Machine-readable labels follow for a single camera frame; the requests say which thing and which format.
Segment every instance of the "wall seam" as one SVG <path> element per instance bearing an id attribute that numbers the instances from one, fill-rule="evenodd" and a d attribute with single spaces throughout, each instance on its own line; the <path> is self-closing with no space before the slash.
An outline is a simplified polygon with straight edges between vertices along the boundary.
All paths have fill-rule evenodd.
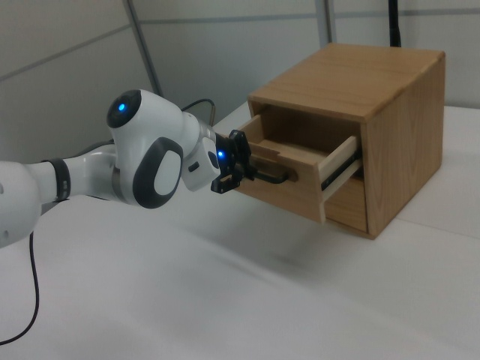
<path id="1" fill-rule="evenodd" d="M 78 49 L 81 49 L 83 47 L 87 47 L 88 45 L 91 45 L 93 43 L 96 43 L 97 41 L 101 41 L 105 38 L 108 38 L 109 36 L 118 34 L 119 32 L 123 32 L 126 29 L 129 29 L 131 26 L 130 25 L 123 25 L 119 28 L 114 28 L 111 31 L 108 31 L 104 34 L 98 35 L 96 37 L 93 37 L 92 39 L 83 41 L 82 43 L 78 43 L 77 45 L 74 45 L 72 47 L 69 47 L 65 50 L 62 50 L 60 52 L 57 52 L 51 56 L 47 56 L 46 58 L 42 58 L 40 60 L 37 60 L 35 62 L 32 62 L 31 64 L 27 64 L 19 69 L 13 70 L 10 73 L 6 73 L 5 75 L 0 76 L 0 83 L 10 79 L 11 77 L 15 77 L 16 75 L 22 74 L 26 71 L 30 71 L 31 69 L 37 68 L 38 66 L 44 65 L 47 62 L 51 62 L 52 60 L 56 60 L 58 58 L 61 58 L 62 56 L 65 56 L 69 53 L 72 53 Z"/>

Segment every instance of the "white wall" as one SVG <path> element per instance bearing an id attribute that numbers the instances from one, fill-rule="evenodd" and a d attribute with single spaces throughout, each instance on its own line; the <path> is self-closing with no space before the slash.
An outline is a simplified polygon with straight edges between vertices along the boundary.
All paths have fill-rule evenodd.
<path id="1" fill-rule="evenodd" d="M 0 2 L 0 160 L 108 140 L 111 101 L 150 89 L 122 0 Z"/>
<path id="2" fill-rule="evenodd" d="M 217 120 L 320 48 L 323 0 L 135 0 L 165 98 L 199 98 Z M 207 112 L 202 114 L 208 120 Z"/>
<path id="3" fill-rule="evenodd" d="M 388 2 L 334 0 L 337 42 L 389 45 Z M 480 108 L 480 1 L 399 1 L 403 47 L 444 50 L 446 102 Z"/>

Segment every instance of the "black joint cover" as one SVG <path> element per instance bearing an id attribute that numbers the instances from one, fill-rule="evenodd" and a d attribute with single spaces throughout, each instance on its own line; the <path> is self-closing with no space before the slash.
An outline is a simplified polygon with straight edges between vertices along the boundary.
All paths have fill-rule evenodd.
<path id="1" fill-rule="evenodd" d="M 53 169 L 55 169 L 55 179 L 57 181 L 57 199 L 55 203 L 65 201 L 70 196 L 71 180 L 70 170 L 68 170 L 67 164 L 63 159 L 49 159 L 44 160 L 42 163 L 51 163 Z"/>

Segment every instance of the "open drawer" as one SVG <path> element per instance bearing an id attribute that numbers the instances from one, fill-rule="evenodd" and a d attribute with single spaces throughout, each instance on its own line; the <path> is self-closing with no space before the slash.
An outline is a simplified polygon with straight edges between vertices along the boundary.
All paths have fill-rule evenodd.
<path id="1" fill-rule="evenodd" d="M 267 106 L 241 129 L 251 163 L 281 184 L 243 181 L 240 192 L 323 223 L 367 231 L 360 128 L 349 121 Z"/>

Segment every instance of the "wooden box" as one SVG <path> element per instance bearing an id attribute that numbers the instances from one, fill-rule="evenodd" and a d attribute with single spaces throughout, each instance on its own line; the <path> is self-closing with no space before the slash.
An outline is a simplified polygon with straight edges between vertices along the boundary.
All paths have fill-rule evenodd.
<path id="1" fill-rule="evenodd" d="M 238 190 L 375 238 L 440 167 L 444 93 L 444 52 L 330 44 L 249 95 L 252 161 L 289 180 Z"/>

